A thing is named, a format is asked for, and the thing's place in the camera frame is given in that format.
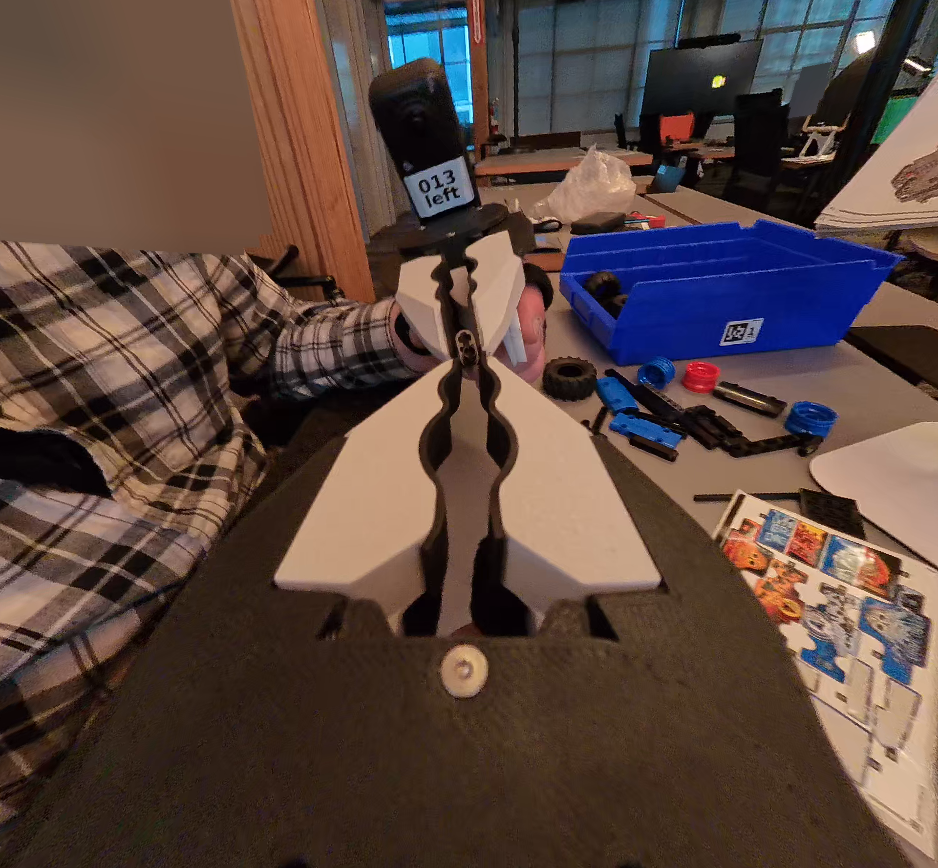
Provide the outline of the blue curved toy panel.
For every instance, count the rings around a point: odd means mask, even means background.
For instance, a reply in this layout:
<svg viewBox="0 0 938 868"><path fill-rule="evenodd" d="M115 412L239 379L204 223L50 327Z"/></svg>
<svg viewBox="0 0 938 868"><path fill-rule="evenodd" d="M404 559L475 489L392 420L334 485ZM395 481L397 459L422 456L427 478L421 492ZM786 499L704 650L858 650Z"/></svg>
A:
<svg viewBox="0 0 938 868"><path fill-rule="evenodd" d="M606 375L599 378L596 383L596 393L603 406L613 416L631 415L640 411L640 405L630 390L614 376Z"/></svg>

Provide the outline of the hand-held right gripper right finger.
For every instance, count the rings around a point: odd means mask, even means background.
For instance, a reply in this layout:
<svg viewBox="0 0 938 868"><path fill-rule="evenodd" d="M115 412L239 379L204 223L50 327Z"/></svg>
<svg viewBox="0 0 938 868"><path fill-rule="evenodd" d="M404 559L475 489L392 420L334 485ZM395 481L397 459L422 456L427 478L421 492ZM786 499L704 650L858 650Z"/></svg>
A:
<svg viewBox="0 0 938 868"><path fill-rule="evenodd" d="M662 576L612 473L623 459L494 357L478 370L497 468L476 552L473 623L524 636L562 601L653 591Z"/></svg>

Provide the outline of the clear plastic bag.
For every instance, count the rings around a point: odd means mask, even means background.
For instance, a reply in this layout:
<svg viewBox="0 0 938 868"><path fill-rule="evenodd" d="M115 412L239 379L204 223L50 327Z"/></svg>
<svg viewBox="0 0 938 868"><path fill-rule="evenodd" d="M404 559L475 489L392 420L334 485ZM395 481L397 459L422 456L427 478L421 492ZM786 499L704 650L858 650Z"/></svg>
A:
<svg viewBox="0 0 938 868"><path fill-rule="evenodd" d="M526 214L533 221L555 219L572 225L597 213L626 214L637 195L625 160L592 146L554 190Z"/></svg>

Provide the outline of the black square toy plate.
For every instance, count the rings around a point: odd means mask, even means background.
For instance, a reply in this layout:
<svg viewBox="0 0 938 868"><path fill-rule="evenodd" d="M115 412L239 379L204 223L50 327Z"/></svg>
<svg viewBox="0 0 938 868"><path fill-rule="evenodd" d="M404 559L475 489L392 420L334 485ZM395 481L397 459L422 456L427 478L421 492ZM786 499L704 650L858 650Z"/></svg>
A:
<svg viewBox="0 0 938 868"><path fill-rule="evenodd" d="M845 536L866 539L865 523L855 500L801 488L798 506L803 517Z"/></svg>

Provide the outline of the blue toy panel block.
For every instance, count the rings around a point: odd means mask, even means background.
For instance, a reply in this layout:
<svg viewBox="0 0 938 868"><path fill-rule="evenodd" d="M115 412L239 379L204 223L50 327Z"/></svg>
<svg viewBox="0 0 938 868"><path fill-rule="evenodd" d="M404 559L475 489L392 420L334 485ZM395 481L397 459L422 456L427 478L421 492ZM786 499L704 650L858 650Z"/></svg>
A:
<svg viewBox="0 0 938 868"><path fill-rule="evenodd" d="M610 431L632 437L641 437L648 441L668 447L677 448L685 437L674 429L661 426L639 416L619 413L610 422Z"/></svg>

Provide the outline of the open instruction booklet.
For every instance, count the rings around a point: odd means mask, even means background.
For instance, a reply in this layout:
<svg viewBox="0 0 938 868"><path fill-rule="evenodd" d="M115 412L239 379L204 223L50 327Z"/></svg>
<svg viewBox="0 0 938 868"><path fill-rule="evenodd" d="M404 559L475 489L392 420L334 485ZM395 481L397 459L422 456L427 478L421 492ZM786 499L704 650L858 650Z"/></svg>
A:
<svg viewBox="0 0 938 868"><path fill-rule="evenodd" d="M815 219L848 234L937 225L937 82Z"/></svg>

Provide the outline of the wooden top table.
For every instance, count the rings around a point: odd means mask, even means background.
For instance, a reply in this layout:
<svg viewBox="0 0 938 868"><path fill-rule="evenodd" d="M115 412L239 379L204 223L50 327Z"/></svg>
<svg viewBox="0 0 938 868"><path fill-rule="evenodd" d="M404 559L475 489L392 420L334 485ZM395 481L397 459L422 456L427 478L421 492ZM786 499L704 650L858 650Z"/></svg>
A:
<svg viewBox="0 0 938 868"><path fill-rule="evenodd" d="M644 167L652 163L652 156L637 150L597 149L597 153L625 161L629 167ZM566 173L577 166L588 152L581 148L552 148L521 154L490 156L475 165L476 179L510 177L517 174Z"/></svg>

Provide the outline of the black curved toy panel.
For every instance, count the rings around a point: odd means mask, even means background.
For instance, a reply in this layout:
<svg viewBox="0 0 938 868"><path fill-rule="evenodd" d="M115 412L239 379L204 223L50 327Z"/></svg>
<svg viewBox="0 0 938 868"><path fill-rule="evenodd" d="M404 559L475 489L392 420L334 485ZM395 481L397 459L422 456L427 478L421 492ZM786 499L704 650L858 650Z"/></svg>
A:
<svg viewBox="0 0 938 868"><path fill-rule="evenodd" d="M779 418L788 407L784 400L726 380L717 382L712 396L753 414L772 419Z"/></svg>

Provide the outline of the wooden post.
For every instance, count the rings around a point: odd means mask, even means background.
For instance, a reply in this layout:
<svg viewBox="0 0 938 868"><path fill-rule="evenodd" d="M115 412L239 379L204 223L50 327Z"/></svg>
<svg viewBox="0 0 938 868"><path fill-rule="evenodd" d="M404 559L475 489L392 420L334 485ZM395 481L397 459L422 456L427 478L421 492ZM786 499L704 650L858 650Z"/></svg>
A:
<svg viewBox="0 0 938 868"><path fill-rule="evenodd" d="M315 0L230 0L257 131L272 233L311 275L352 299L374 290Z"/></svg>

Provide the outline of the black toy frame block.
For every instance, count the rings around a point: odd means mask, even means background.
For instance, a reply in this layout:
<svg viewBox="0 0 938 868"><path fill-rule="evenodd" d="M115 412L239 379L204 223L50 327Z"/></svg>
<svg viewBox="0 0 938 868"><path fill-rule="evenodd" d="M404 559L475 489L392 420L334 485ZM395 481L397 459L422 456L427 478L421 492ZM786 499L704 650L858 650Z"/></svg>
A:
<svg viewBox="0 0 938 868"><path fill-rule="evenodd" d="M707 405L684 410L682 427L706 450L731 451L746 442L744 433Z"/></svg>

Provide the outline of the colourful sticker sheet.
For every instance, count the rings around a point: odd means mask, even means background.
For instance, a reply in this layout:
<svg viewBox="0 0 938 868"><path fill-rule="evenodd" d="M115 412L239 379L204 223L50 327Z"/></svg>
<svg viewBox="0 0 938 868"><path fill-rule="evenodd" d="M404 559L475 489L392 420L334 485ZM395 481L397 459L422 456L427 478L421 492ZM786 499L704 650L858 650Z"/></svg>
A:
<svg viewBox="0 0 938 868"><path fill-rule="evenodd" d="M936 570L748 494L713 538L779 629L850 779L935 860Z"/></svg>

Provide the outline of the person's left hand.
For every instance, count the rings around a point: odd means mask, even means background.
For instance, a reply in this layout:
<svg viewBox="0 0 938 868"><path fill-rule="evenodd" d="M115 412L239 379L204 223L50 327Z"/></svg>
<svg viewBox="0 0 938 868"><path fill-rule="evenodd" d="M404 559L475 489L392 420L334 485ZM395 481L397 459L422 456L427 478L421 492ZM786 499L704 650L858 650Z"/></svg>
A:
<svg viewBox="0 0 938 868"><path fill-rule="evenodd" d="M546 362L546 313L542 292L535 285L527 284L517 307L525 360L515 371L531 385L539 381Z"/></svg>

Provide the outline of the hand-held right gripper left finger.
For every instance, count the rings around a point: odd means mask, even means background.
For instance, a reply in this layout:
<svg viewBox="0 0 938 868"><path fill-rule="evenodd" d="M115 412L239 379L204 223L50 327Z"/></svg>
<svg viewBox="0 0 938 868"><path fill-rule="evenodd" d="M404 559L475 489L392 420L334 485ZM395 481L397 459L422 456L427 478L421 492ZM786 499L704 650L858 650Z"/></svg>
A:
<svg viewBox="0 0 938 868"><path fill-rule="evenodd" d="M375 602L408 635L437 634L448 568L438 470L462 381L462 365L444 362L346 433L276 587Z"/></svg>

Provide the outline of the long black toy beam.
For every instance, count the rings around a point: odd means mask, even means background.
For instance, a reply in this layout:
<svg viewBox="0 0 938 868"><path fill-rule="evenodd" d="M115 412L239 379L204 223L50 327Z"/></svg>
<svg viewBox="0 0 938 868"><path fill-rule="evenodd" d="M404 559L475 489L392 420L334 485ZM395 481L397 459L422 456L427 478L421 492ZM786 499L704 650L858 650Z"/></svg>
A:
<svg viewBox="0 0 938 868"><path fill-rule="evenodd" d="M605 375L619 383L647 415L664 427L677 431L678 428L686 429L688 427L697 427L700 424L700 420L695 413L681 405L677 405L661 391L648 385L631 382L616 369L605 369Z"/></svg>

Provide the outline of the dark brown mat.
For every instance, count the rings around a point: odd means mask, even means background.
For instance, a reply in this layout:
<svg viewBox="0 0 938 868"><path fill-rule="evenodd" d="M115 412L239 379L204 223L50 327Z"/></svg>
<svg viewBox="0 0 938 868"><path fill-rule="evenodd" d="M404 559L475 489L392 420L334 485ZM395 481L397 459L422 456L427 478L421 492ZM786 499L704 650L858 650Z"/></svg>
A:
<svg viewBox="0 0 938 868"><path fill-rule="evenodd" d="M901 379L937 398L937 329L928 325L852 327L845 341Z"/></svg>

